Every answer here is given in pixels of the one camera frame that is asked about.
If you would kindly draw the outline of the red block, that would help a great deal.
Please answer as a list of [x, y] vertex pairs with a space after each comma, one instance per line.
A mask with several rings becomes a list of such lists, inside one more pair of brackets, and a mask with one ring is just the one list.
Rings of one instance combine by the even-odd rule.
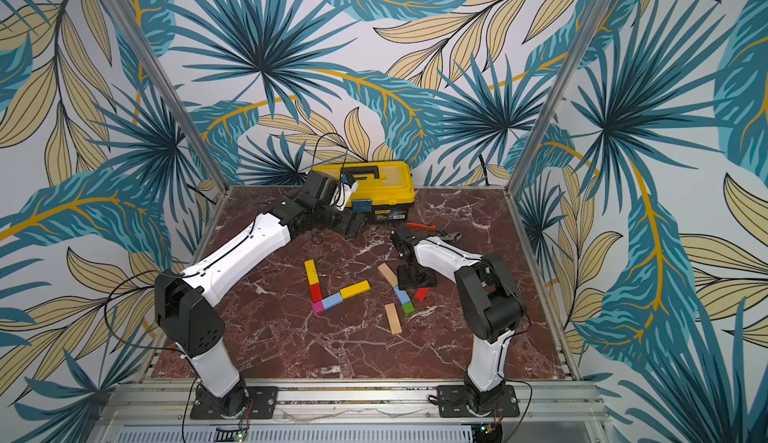
[[430, 292], [429, 288], [420, 288], [414, 294], [414, 299], [423, 302]]
[[310, 288], [312, 303], [313, 304], [320, 303], [323, 300], [321, 285], [319, 283], [311, 284], [309, 288]]

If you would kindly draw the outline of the natural wood block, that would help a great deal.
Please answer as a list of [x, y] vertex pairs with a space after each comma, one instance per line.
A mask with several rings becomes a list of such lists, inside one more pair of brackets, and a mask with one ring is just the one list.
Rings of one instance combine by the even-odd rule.
[[378, 270], [381, 273], [381, 275], [384, 277], [386, 282], [392, 287], [397, 288], [398, 287], [398, 278], [396, 274], [393, 272], [393, 270], [389, 267], [388, 264], [382, 263], [378, 266]]
[[392, 335], [400, 334], [402, 332], [402, 327], [401, 327], [400, 319], [399, 319], [398, 312], [396, 310], [395, 305], [393, 303], [386, 304], [385, 313], [390, 326], [391, 334]]

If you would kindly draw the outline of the light blue block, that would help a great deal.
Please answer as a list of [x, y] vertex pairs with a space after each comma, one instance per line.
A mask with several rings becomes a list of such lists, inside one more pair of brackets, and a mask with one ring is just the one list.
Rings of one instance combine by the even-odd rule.
[[322, 305], [324, 310], [328, 310], [330, 308], [333, 308], [340, 303], [344, 301], [343, 296], [340, 292], [336, 292], [322, 300]]
[[398, 287], [394, 288], [394, 292], [400, 301], [401, 305], [406, 305], [411, 302], [410, 297], [408, 296], [407, 292], [404, 290], [399, 289]]

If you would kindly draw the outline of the yellow block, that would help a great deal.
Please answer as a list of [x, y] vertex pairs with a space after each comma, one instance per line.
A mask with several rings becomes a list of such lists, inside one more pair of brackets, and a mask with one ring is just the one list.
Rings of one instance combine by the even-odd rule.
[[315, 262], [313, 260], [307, 260], [304, 262], [308, 283], [310, 286], [319, 283], [319, 275], [316, 270]]
[[352, 297], [366, 293], [370, 290], [370, 284], [367, 280], [344, 287], [340, 290], [340, 295], [343, 300], [348, 300]]

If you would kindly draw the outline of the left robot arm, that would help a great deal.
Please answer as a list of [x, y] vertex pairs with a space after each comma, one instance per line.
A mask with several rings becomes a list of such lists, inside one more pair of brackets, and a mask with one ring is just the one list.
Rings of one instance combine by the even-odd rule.
[[156, 278], [156, 321], [215, 400], [240, 406], [245, 398], [244, 381], [225, 348], [225, 325], [216, 306], [252, 268], [306, 232], [328, 229], [346, 238], [359, 235], [365, 217], [346, 207], [357, 189], [349, 170], [338, 178], [312, 170], [297, 193], [268, 204], [208, 257], [178, 274]]

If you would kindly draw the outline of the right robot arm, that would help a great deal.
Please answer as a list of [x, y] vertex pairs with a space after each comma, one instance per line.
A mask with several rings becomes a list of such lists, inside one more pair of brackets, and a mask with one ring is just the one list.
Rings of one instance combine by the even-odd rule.
[[455, 284], [474, 334], [464, 378], [467, 405], [476, 414], [489, 412], [505, 389], [509, 345], [527, 316], [511, 271], [500, 255], [465, 251], [436, 233], [416, 235], [403, 226], [390, 232], [390, 240], [403, 261], [397, 268], [400, 288], [431, 288], [439, 275]]

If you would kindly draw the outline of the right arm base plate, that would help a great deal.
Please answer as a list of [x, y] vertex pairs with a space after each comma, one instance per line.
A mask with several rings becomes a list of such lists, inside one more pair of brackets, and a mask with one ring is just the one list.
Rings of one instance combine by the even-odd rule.
[[466, 384], [439, 385], [436, 399], [442, 418], [512, 418], [521, 413], [514, 389], [505, 383], [486, 392]]

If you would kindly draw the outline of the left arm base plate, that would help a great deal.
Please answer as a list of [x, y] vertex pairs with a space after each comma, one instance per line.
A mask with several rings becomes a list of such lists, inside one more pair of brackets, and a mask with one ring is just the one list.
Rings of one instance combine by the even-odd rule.
[[221, 398], [205, 387], [196, 389], [192, 420], [269, 420], [273, 417], [278, 388], [274, 386], [235, 387]]

